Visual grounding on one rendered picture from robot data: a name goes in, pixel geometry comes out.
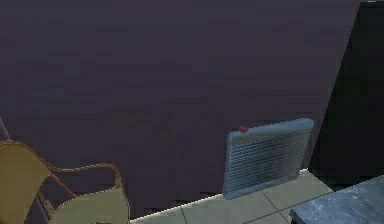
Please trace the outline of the grey ribbed radiator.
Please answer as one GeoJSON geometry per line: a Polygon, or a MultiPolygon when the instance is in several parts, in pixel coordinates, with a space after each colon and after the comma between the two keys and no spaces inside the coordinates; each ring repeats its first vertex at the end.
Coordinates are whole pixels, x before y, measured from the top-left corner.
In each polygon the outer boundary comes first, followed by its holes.
{"type": "Polygon", "coordinates": [[[312,119],[301,118],[230,132],[224,197],[231,200],[295,180],[313,127],[312,119]]]}

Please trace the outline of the tall black cabinet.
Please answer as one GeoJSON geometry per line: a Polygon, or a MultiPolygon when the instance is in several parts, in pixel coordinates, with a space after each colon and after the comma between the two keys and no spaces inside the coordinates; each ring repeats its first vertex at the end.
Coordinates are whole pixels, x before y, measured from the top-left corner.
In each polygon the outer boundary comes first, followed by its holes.
{"type": "Polygon", "coordinates": [[[334,191],[384,175],[384,0],[359,5],[308,170],[334,191]]]}

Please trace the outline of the grey marble counter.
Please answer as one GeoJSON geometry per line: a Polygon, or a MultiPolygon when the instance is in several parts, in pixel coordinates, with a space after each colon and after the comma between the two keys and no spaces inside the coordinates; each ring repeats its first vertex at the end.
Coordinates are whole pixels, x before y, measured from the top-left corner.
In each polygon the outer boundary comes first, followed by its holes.
{"type": "Polygon", "coordinates": [[[290,209],[291,224],[384,224],[384,175],[290,209]]]}

